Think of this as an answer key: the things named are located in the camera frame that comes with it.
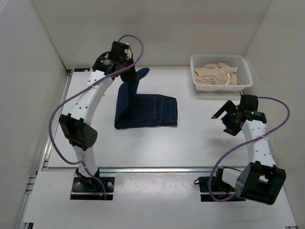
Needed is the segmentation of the dark blue denim trousers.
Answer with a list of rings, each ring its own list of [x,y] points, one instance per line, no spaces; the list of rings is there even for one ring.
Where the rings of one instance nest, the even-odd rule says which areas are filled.
[[[140,127],[178,125],[177,99],[160,94],[138,94],[139,80],[122,83],[116,102],[114,127],[129,129]]]

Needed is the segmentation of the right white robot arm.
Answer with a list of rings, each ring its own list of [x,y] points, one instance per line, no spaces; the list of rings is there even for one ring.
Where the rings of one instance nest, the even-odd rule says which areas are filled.
[[[223,167],[221,172],[214,178],[214,186],[221,191],[232,187],[234,194],[218,199],[212,192],[212,179],[208,180],[208,191],[210,197],[216,202],[227,202],[233,198],[243,198],[267,205],[276,201],[278,194],[286,179],[286,172],[280,169],[270,151],[267,136],[281,128],[290,117],[290,109],[285,104],[287,114],[285,120],[277,127],[267,131],[266,116],[258,111],[259,97],[243,94],[240,103],[235,105],[228,100],[212,116],[213,119],[220,118],[225,126],[224,132],[236,136],[242,132],[245,142],[227,151],[216,162],[212,171],[216,171],[221,161],[233,151],[245,146],[248,153],[248,165],[239,171],[233,167]]]

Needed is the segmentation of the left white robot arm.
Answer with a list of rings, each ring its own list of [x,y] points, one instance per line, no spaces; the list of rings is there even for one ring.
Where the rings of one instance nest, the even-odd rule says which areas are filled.
[[[91,126],[96,108],[114,81],[111,74],[133,64],[133,53],[128,43],[114,41],[110,51],[101,54],[93,64],[88,80],[88,91],[82,94],[68,114],[61,114],[59,123],[64,136],[72,145],[80,162],[76,174],[80,182],[95,191],[100,185],[93,145],[98,133]]]

